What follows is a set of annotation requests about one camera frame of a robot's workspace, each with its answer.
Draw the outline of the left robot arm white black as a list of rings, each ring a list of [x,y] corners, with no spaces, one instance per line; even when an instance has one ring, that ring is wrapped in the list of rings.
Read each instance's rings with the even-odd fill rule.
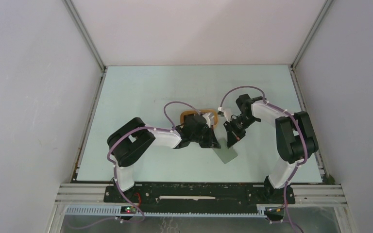
[[[203,149],[220,149],[221,144],[214,132],[211,114],[189,114],[174,129],[149,126],[135,117],[111,134],[107,139],[107,160],[113,164],[115,195],[122,202],[134,196],[134,164],[150,146],[183,149],[197,143]]]

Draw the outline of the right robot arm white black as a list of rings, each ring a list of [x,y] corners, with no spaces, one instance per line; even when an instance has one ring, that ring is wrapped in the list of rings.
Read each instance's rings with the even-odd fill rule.
[[[218,107],[226,121],[227,147],[231,148],[246,135],[246,129],[255,122],[264,122],[275,128],[276,147],[280,156],[272,173],[266,177],[263,197],[275,203],[281,199],[281,188],[290,184],[296,169],[307,162],[318,148],[318,141],[309,114],[305,111],[291,113],[271,104],[264,97],[251,98],[240,95],[236,104],[240,115]]]

